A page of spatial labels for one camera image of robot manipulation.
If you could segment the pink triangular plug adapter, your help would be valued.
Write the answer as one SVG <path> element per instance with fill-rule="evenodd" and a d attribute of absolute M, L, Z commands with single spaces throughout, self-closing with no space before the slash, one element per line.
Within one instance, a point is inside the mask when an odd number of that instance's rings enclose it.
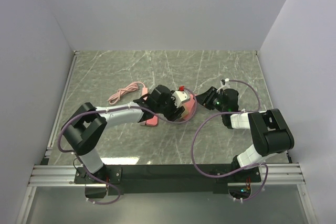
<path fill-rule="evenodd" d="M 150 126 L 150 127 L 155 127 L 158 125 L 158 118 L 156 116 L 154 116 L 151 119 L 148 119 L 144 122 L 145 126 Z"/>

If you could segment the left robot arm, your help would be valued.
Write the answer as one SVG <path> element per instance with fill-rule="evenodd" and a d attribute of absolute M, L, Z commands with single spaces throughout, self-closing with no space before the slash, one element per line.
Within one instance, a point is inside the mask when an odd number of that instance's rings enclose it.
<path fill-rule="evenodd" d="M 159 85 L 151 93 L 124 105 L 98 107 L 87 102 L 64 124 L 60 135 L 65 137 L 87 169 L 87 178 L 93 183 L 99 183 L 108 177 L 106 165 L 96 150 L 106 128 L 141 123 L 157 114 L 162 114 L 166 121 L 178 123 L 185 112 L 184 104 L 190 98 L 190 94 L 183 89 L 174 91 Z"/>

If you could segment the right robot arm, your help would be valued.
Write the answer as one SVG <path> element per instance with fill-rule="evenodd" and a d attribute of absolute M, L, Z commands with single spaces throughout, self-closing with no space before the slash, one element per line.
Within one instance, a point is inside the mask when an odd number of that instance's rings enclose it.
<path fill-rule="evenodd" d="M 266 159 L 294 147 L 295 141 L 278 109 L 243 112 L 238 105 L 238 91 L 209 88 L 196 96 L 198 104 L 208 110 L 223 112 L 222 123 L 231 130 L 250 130 L 252 145 L 232 161 L 230 175 L 241 182 L 248 175 L 247 165 L 261 164 Z"/>

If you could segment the wooden cube block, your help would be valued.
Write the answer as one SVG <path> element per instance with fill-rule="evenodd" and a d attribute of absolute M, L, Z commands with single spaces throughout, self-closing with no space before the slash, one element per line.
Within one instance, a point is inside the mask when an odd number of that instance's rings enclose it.
<path fill-rule="evenodd" d="M 190 104 L 189 103 L 183 104 L 183 108 L 184 108 L 184 111 L 182 113 L 182 118 L 185 120 L 190 113 Z"/>

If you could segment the pink triangular power strip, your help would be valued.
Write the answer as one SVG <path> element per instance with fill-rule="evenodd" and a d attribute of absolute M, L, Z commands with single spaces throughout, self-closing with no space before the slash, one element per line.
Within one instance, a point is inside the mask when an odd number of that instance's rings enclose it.
<path fill-rule="evenodd" d="M 197 102 L 195 101 L 194 96 L 191 94 L 190 95 L 190 100 L 187 101 L 186 103 L 190 104 L 190 113 L 185 120 L 189 120 L 192 117 L 193 113 L 195 112 L 195 107 L 197 105 Z"/>

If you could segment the pink long power strip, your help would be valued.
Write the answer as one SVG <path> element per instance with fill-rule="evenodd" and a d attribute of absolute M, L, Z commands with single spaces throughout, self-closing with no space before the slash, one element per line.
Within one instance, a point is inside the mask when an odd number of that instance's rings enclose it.
<path fill-rule="evenodd" d="M 148 89 L 146 87 L 142 88 L 142 95 L 145 95 L 148 93 Z"/>

